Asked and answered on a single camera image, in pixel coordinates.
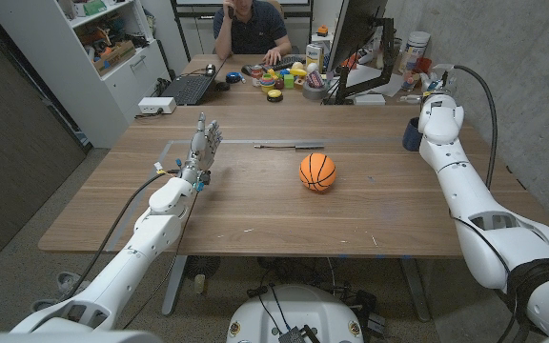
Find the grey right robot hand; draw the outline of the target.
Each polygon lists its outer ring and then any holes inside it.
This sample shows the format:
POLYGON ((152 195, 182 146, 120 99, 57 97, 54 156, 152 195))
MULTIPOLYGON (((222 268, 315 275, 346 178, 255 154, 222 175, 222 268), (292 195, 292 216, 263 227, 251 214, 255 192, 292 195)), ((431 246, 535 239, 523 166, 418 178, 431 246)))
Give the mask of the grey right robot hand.
POLYGON ((445 71, 441 76, 435 72, 425 73, 420 70, 407 71, 404 76, 401 89, 408 94, 401 95, 398 102, 409 104, 419 104, 423 102, 428 95, 437 93, 453 92, 457 86, 457 79, 445 71))

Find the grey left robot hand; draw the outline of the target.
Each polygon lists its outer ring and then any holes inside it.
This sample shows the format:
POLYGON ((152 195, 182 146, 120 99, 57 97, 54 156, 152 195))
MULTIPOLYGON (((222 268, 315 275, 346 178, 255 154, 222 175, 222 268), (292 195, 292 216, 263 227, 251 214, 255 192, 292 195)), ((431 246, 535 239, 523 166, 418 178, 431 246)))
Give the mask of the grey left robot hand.
POLYGON ((216 150, 221 141, 222 136, 217 121, 214 120, 206 125, 206 115, 201 112, 187 159, 178 176, 191 184, 199 182, 200 177, 213 164, 216 150))

